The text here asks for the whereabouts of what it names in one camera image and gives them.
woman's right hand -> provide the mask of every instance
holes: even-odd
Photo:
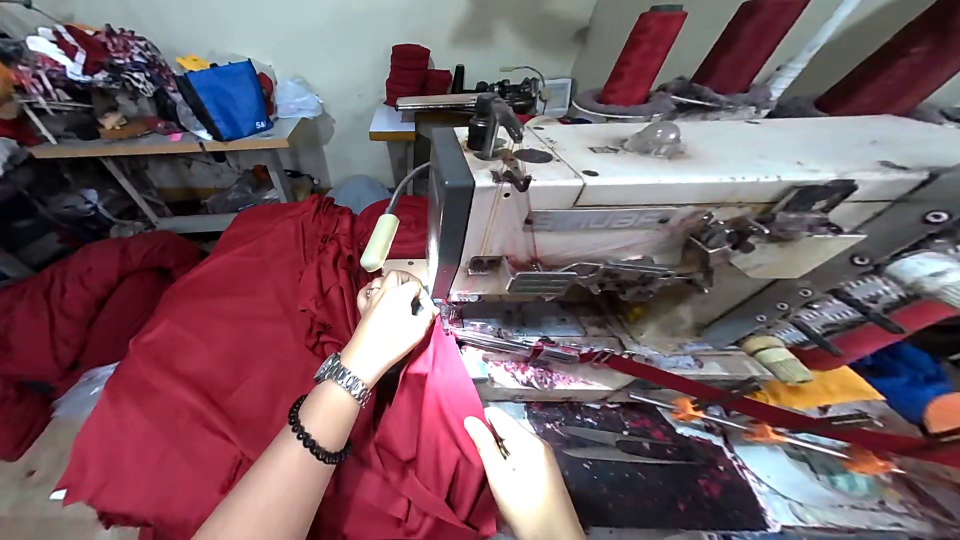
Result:
[[[472,416],[464,420],[477,447],[493,497],[518,540],[583,539],[584,531],[564,486],[564,476],[550,447],[496,407],[484,410],[503,441],[507,457],[487,425]]]

wristwatch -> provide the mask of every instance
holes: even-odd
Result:
[[[324,364],[317,370],[317,375],[313,376],[313,382],[316,384],[320,384],[324,380],[332,380],[340,384],[361,407],[370,400],[370,389],[367,384],[353,375],[349,369],[344,367],[344,364],[340,363],[340,353],[328,356],[324,360]]]

bracelet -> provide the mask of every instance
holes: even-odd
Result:
[[[340,452],[331,452],[317,444],[317,441],[310,436],[310,433],[307,433],[303,429],[303,424],[300,423],[300,406],[303,405],[304,400],[306,400],[306,394],[303,394],[297,398],[294,404],[290,405],[290,414],[287,416],[287,422],[290,424],[290,431],[297,436],[297,440],[301,441],[303,443],[303,447],[310,451],[310,453],[316,457],[318,461],[322,461],[327,465],[336,465],[344,459],[347,459],[347,456],[350,455],[351,450],[349,439],[347,439],[347,444],[344,445],[344,448]]]

industrial sewing machine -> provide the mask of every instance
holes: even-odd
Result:
[[[921,293],[957,305],[956,130],[896,116],[502,123],[437,130],[429,193],[425,282],[487,371],[474,376],[496,380],[486,398],[610,399],[636,383],[596,369],[608,355],[802,382],[786,347],[842,354],[837,332],[900,332],[887,314]],[[531,359],[566,376],[511,362]]]

screw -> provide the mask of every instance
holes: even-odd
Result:
[[[924,223],[927,225],[940,225],[950,220],[949,212],[943,210],[932,210],[924,215]]]

